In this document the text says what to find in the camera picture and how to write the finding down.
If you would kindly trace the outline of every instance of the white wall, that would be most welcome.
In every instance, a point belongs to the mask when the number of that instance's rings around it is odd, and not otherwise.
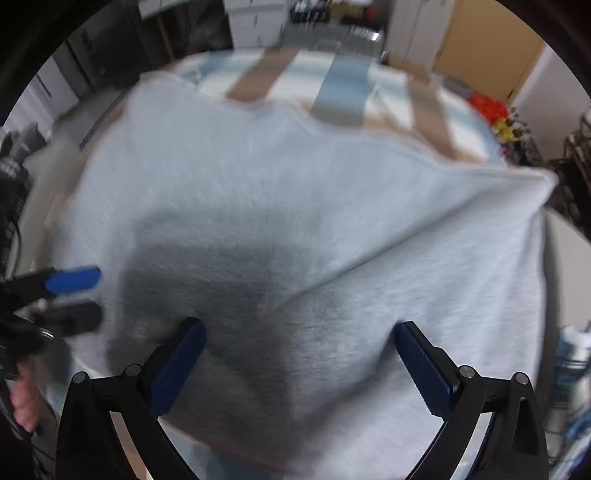
[[[563,141],[579,126],[589,96],[560,57],[546,45],[513,102],[545,160],[561,158]]]
[[[4,131],[21,130],[36,122],[39,131],[48,138],[58,115],[77,103],[78,97],[66,82],[56,62],[49,57],[12,108],[4,123]]]

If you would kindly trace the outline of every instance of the metal screw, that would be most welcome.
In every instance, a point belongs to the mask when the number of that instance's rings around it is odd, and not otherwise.
[[[472,367],[464,365],[463,367],[460,367],[460,375],[466,378],[472,378],[476,375],[476,372]]]
[[[527,375],[525,373],[519,372],[516,376],[515,379],[521,384],[521,385],[527,385],[530,382],[530,379],[527,377]]]
[[[142,367],[138,364],[131,364],[125,368],[125,375],[128,377],[135,377],[142,371]]]
[[[54,338],[54,336],[53,336],[53,333],[51,333],[49,330],[45,330],[44,328],[40,328],[40,329],[39,329],[39,333],[40,333],[40,334],[41,334],[43,337],[46,337],[46,338],[51,338],[51,339],[53,339],[53,338]]]
[[[78,372],[72,377],[72,381],[74,383],[82,383],[84,380],[86,380],[86,377],[88,377],[86,372]]]

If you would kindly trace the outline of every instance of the yellow object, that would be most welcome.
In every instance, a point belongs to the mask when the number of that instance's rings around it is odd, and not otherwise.
[[[506,118],[499,118],[492,129],[496,137],[503,143],[519,141],[519,138],[515,136],[513,125],[509,125]]]

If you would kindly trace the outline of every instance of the striped blanket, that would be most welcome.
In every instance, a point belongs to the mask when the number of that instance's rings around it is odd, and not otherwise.
[[[168,70],[215,98],[291,102],[327,124],[410,134],[452,160],[504,164],[487,123],[467,102],[370,60],[247,50],[187,57]]]

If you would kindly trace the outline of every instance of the human hand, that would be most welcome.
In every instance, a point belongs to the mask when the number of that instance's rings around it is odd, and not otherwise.
[[[26,431],[32,432],[39,424],[41,398],[35,384],[33,360],[17,363],[19,378],[10,386],[10,400],[14,420]]]

